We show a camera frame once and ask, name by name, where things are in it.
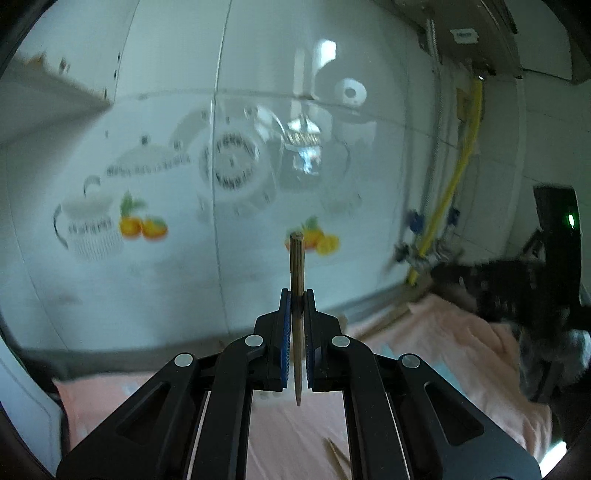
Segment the white cabinet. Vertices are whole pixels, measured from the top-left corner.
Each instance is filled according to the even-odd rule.
[[[40,66],[13,59],[0,80],[0,143],[66,118],[103,110],[108,100]]]
[[[17,54],[24,59],[44,54],[48,71],[114,100],[137,6],[138,0],[59,0],[33,26]]]

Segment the wooden skewer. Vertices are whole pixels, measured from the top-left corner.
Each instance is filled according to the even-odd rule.
[[[290,273],[291,273],[291,351],[294,356],[295,401],[301,404],[301,370],[303,363],[302,318],[304,294],[304,234],[294,232],[290,235]]]

